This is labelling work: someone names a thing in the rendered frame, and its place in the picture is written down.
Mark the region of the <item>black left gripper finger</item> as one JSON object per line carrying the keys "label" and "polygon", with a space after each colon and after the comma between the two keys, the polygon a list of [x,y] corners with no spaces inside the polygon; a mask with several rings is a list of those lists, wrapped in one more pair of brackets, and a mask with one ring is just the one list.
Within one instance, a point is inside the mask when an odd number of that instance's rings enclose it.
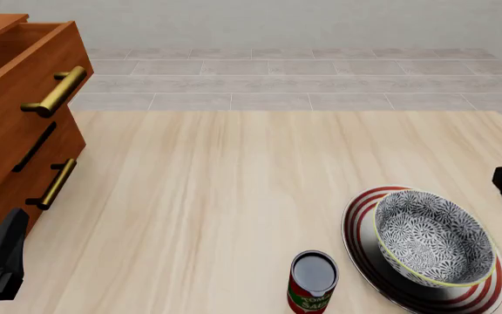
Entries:
{"label": "black left gripper finger", "polygon": [[23,268],[24,239],[29,215],[13,208],[0,224],[0,268]]}

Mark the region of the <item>black patterned bowl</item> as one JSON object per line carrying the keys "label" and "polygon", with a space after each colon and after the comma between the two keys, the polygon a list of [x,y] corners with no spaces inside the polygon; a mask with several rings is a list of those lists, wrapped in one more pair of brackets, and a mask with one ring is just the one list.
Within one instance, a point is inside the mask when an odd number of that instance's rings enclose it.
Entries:
{"label": "black patterned bowl", "polygon": [[374,208],[373,229],[387,263],[425,287],[472,287],[496,269],[497,252],[482,224],[433,193],[388,193]]}

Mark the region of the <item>plate with red rings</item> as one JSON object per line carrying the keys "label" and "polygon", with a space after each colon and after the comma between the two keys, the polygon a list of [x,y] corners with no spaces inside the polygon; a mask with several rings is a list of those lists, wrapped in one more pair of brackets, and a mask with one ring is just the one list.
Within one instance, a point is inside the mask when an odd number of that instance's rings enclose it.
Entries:
{"label": "plate with red rings", "polygon": [[352,198],[342,217],[343,242],[352,263],[369,284],[392,303],[415,314],[492,314],[502,304],[502,256],[485,282],[472,287],[435,289],[412,282],[395,271],[377,245],[374,208],[400,185],[364,190]]}

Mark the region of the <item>closed wooden drawer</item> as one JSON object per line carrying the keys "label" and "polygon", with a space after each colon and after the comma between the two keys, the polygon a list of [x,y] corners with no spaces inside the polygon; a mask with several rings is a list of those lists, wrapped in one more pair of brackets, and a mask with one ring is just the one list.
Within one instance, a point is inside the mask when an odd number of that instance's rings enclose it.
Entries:
{"label": "closed wooden drawer", "polygon": [[28,205],[29,198],[40,198],[58,174],[51,169],[53,164],[63,164],[68,159],[77,159],[84,144],[70,147],[40,148],[21,172],[12,172],[0,186],[0,224],[13,208],[22,208],[30,217],[27,232],[30,232],[43,211]]}

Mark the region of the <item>open wooden drawer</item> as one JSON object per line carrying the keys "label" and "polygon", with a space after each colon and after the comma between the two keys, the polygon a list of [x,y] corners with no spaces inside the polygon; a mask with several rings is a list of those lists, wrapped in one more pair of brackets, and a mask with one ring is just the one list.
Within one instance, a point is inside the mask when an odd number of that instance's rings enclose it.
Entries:
{"label": "open wooden drawer", "polygon": [[93,69],[76,23],[21,23],[0,35],[0,185],[58,116],[35,107],[75,67]]}

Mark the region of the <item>red tomato sauce tin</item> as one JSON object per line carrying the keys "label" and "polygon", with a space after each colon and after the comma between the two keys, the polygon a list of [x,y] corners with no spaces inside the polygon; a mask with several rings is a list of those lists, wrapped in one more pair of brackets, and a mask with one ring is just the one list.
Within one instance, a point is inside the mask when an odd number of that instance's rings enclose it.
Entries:
{"label": "red tomato sauce tin", "polygon": [[336,262],[319,250],[306,250],[291,263],[287,300],[295,314],[323,314],[339,279]]}

